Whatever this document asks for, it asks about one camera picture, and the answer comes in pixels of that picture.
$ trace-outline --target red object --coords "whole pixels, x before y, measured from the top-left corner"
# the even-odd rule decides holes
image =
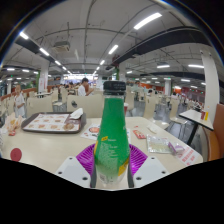
[[[19,162],[22,157],[22,152],[20,149],[15,148],[11,151],[10,157],[12,161]]]
[[[202,111],[201,112],[201,119],[204,120],[204,118],[205,118],[205,111]]]
[[[138,139],[146,139],[145,135],[140,131],[134,130],[134,134],[137,136]]]

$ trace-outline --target plastic bottle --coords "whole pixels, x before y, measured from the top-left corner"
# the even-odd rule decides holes
[[[205,113],[205,121],[208,120],[208,114],[209,114],[209,107],[208,107],[208,109],[207,109],[207,111],[206,111],[206,113]]]
[[[125,90],[124,82],[104,83],[104,111],[94,148],[97,176],[104,186],[119,183],[129,162],[130,148],[124,115]]]

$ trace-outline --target bottle cap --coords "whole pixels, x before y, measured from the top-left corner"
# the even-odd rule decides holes
[[[103,84],[104,95],[125,95],[126,84],[121,81],[106,81]]]

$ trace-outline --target pillar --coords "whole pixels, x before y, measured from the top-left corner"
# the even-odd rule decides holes
[[[170,96],[171,95],[171,81],[166,80],[165,82],[165,95]]]
[[[11,93],[11,89],[12,89],[12,81],[7,81],[7,94]]]
[[[42,60],[40,78],[44,78],[44,89],[47,89],[47,86],[48,86],[49,65],[50,65],[49,61],[45,59]]]
[[[212,55],[206,49],[201,50],[202,62],[205,72],[205,109],[209,106],[209,118],[214,122],[216,107],[220,102],[219,78]]]

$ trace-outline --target cafeteria table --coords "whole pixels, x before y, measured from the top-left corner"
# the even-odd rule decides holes
[[[194,123],[194,128],[192,130],[190,138],[187,141],[187,144],[189,146],[191,145],[191,143],[193,141],[193,138],[194,138],[195,133],[197,131],[198,125],[201,125],[201,126],[207,128],[207,129],[209,129],[210,131],[214,131],[213,125],[212,125],[209,117],[208,117],[207,121],[201,120],[201,113],[200,112],[197,112],[195,110],[188,110],[184,113],[179,114],[179,116],[182,117],[182,118],[185,118],[187,120],[190,120]]]
[[[177,142],[181,146],[186,144],[170,133],[159,128],[149,120],[143,117],[126,117],[126,127],[131,130],[131,144],[142,150],[147,156],[155,156],[160,163],[171,174],[177,172],[186,166],[172,154],[149,153],[147,150],[146,139],[138,139],[133,130],[139,130],[144,134],[153,136],[167,137],[169,140]],[[10,160],[10,152],[14,148],[22,151],[20,162],[31,164],[54,174],[63,162],[70,156],[77,156],[89,145],[95,144],[96,141],[80,137],[91,124],[100,124],[100,118],[87,119],[83,130],[78,134],[44,134],[24,132],[18,130],[15,136],[3,135],[3,158]],[[153,134],[147,126],[150,125],[157,129],[157,134]],[[202,156],[199,155],[195,163],[202,163]],[[128,189],[127,175],[124,179],[114,186],[103,186],[98,180],[97,189]]]

